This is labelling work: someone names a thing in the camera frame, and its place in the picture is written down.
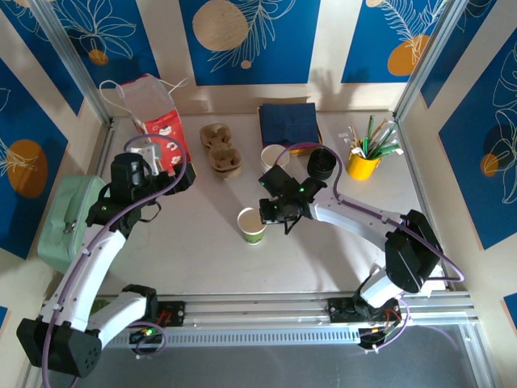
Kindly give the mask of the red white paper gift bag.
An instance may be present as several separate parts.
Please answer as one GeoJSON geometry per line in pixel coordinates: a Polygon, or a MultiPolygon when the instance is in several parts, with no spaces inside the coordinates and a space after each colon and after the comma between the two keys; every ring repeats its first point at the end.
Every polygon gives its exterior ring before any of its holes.
{"type": "Polygon", "coordinates": [[[151,134],[151,142],[159,145],[159,165],[172,171],[182,162],[181,153],[190,156],[179,111],[172,92],[185,86],[185,78],[177,84],[145,74],[122,85],[105,80],[99,93],[105,102],[126,111],[140,134],[151,134]]]}

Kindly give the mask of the green paper coffee cup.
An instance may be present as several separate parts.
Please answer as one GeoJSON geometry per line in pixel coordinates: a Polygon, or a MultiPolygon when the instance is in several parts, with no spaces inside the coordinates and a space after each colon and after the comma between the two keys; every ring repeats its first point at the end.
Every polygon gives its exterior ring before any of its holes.
{"type": "Polygon", "coordinates": [[[262,223],[257,209],[244,208],[237,216],[237,226],[248,244],[258,245],[262,242],[266,225],[262,223]]]}

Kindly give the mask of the stack of cardboard cup carriers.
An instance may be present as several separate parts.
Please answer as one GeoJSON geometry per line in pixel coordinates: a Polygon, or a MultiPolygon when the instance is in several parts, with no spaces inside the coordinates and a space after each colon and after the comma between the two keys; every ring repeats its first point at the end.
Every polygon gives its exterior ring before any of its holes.
{"type": "Polygon", "coordinates": [[[240,174],[242,156],[233,145],[229,126],[222,123],[205,125],[200,129],[200,141],[215,176],[228,179],[240,174]]]}

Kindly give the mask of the stack of black lids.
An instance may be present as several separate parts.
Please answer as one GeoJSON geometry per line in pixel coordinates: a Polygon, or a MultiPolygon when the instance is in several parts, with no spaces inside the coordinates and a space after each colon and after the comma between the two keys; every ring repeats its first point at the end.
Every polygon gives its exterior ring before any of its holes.
{"type": "Polygon", "coordinates": [[[328,150],[314,150],[307,164],[307,172],[311,178],[326,180],[331,177],[336,166],[336,157],[328,150]]]}

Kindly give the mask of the stack of paper cups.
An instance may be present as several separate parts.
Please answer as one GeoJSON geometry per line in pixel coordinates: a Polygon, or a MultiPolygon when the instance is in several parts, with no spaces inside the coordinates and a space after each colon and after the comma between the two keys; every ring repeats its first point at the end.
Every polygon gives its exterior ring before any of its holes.
{"type": "Polygon", "coordinates": [[[290,153],[282,145],[268,145],[260,155],[262,173],[267,173],[274,165],[278,165],[285,171],[290,161],[290,153]]]}

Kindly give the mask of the stack of navy napkins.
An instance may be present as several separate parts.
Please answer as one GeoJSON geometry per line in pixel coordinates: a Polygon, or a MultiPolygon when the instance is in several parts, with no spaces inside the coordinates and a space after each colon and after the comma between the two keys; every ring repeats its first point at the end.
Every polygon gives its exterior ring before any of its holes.
{"type": "Polygon", "coordinates": [[[265,103],[258,120],[263,146],[320,142],[315,103],[265,103]]]}

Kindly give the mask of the yellow straw holder cup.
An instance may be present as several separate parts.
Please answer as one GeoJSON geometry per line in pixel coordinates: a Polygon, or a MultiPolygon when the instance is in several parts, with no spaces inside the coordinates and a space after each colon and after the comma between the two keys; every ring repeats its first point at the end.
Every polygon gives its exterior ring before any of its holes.
{"type": "Polygon", "coordinates": [[[381,159],[364,158],[362,151],[363,142],[360,141],[357,147],[353,147],[349,153],[346,170],[347,174],[355,180],[369,179],[373,171],[379,166],[381,159]]]}

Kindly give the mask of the mint green zip case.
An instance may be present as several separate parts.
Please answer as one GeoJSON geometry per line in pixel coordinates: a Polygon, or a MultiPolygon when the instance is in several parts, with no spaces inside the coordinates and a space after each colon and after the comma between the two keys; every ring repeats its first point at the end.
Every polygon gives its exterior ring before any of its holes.
{"type": "Polygon", "coordinates": [[[58,184],[37,243],[37,254],[59,273],[66,273],[76,258],[90,207],[104,186],[97,175],[67,175],[58,184]]]}

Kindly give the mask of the dark green straw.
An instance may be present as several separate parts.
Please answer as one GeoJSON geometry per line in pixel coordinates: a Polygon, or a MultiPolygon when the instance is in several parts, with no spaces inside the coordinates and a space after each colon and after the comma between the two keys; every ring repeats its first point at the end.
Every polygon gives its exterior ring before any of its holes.
{"type": "Polygon", "coordinates": [[[364,152],[365,157],[368,156],[370,137],[371,137],[371,134],[372,134],[374,123],[375,123],[375,116],[374,115],[370,115],[369,116],[369,120],[368,120],[368,129],[367,129],[367,132],[366,132],[366,136],[363,139],[363,152],[364,152]]]}

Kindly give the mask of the green straw white wrapper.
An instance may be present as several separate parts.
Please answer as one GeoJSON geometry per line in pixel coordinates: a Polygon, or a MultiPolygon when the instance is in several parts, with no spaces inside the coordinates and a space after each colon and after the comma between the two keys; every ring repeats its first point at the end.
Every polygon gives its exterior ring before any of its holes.
{"type": "Polygon", "coordinates": [[[376,160],[382,158],[386,154],[392,153],[394,150],[399,148],[399,142],[397,134],[392,134],[382,141],[373,151],[370,152],[368,158],[370,160],[376,160]]]}

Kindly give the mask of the aluminium table side rail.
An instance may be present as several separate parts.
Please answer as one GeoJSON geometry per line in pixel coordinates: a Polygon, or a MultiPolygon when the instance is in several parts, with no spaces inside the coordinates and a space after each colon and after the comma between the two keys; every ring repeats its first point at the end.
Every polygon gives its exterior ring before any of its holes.
{"type": "Polygon", "coordinates": [[[117,118],[112,118],[110,121],[110,127],[106,132],[106,135],[103,140],[103,144],[101,147],[99,159],[97,161],[97,165],[95,168],[95,174],[98,176],[103,176],[104,170],[107,165],[107,159],[111,151],[112,142],[114,136],[116,134],[116,129],[118,127],[119,120],[117,118]]]}
{"type": "Polygon", "coordinates": [[[401,142],[402,148],[405,152],[404,155],[406,158],[408,169],[410,171],[411,179],[414,184],[414,189],[416,191],[418,202],[420,204],[421,212],[426,216],[427,220],[429,221],[429,223],[431,225],[431,228],[433,229],[433,231],[435,233],[436,238],[438,238],[439,233],[435,228],[435,223],[434,223],[430,208],[427,203],[427,196],[424,192],[424,186],[422,183],[421,175],[418,170],[414,152],[410,147],[409,138],[408,138],[408,135],[406,134],[406,129],[400,118],[397,118],[395,120],[395,122],[398,127],[398,131],[397,131],[398,137],[401,142]]]}

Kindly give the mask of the aluminium front rail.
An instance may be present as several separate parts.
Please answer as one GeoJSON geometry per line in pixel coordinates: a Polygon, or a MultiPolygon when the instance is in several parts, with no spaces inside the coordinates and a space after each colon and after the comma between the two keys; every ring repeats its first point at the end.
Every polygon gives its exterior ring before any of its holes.
{"type": "Polygon", "coordinates": [[[357,344],[367,335],[392,336],[402,327],[475,324],[466,292],[434,291],[429,297],[406,294],[401,322],[332,323],[326,304],[348,293],[256,293],[169,295],[160,302],[186,303],[181,327],[165,327],[170,346],[260,344],[357,344]]]}

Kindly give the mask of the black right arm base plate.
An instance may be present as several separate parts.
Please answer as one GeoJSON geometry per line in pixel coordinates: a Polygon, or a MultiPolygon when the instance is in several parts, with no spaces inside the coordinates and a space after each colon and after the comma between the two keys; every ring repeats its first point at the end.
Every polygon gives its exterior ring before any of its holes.
{"type": "Polygon", "coordinates": [[[332,297],[326,304],[332,323],[396,323],[401,322],[398,300],[389,299],[381,307],[372,307],[362,299],[332,297]]]}

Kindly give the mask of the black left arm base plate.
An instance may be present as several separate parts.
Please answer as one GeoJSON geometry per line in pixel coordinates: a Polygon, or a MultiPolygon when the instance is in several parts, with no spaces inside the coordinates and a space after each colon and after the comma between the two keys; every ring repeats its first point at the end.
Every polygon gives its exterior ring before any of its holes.
{"type": "Polygon", "coordinates": [[[185,307],[183,301],[159,302],[156,324],[161,327],[181,327],[185,319],[185,307]]]}

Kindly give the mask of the aluminium frame post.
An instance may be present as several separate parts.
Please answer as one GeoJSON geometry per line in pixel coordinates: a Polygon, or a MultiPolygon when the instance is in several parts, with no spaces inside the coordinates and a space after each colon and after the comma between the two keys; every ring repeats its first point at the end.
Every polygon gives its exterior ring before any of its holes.
{"type": "Polygon", "coordinates": [[[27,3],[70,77],[90,104],[94,114],[104,126],[110,128],[111,114],[52,6],[46,0],[27,0],[27,3]]]}
{"type": "Polygon", "coordinates": [[[420,94],[423,83],[427,80],[434,64],[447,43],[452,30],[456,26],[460,14],[468,0],[447,0],[442,15],[432,32],[420,60],[414,68],[408,83],[393,110],[393,118],[400,124],[412,107],[416,97],[420,94]]]}

